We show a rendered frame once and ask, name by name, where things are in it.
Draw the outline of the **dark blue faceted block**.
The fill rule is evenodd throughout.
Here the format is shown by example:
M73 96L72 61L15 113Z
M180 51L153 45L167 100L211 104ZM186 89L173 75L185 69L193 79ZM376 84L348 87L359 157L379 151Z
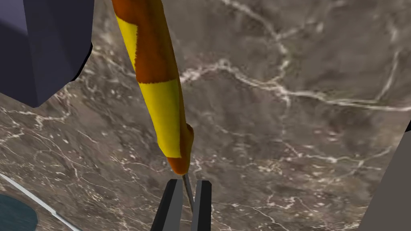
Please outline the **dark blue faceted block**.
M0 0L0 93L38 107L76 80L93 14L94 0Z

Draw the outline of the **teal round plate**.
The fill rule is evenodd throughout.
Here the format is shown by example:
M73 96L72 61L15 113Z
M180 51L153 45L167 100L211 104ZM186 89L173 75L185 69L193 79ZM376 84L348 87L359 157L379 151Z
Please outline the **teal round plate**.
M0 231L36 231L38 216L26 203L0 194Z

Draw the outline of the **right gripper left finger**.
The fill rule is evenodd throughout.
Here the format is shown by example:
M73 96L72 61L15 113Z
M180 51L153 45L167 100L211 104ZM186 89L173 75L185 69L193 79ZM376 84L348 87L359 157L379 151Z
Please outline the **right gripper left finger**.
M180 231L182 205L182 180L170 179L165 187L150 231Z

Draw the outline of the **grey flat block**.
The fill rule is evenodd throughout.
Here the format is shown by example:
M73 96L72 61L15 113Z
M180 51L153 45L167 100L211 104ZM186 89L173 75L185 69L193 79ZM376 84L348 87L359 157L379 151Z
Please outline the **grey flat block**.
M411 231L411 121L358 231Z

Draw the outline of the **orange and yellow handled knife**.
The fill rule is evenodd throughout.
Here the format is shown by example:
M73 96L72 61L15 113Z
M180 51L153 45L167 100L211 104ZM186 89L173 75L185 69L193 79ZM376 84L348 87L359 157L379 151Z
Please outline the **orange and yellow handled knife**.
M182 176L190 208L188 177L193 128L186 122L179 70L162 0L111 0L160 150Z

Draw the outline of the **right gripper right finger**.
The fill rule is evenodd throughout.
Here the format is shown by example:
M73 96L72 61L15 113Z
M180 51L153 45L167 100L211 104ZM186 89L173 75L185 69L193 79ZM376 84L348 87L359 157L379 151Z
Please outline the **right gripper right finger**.
M211 231L212 184L198 180L194 198L191 231Z

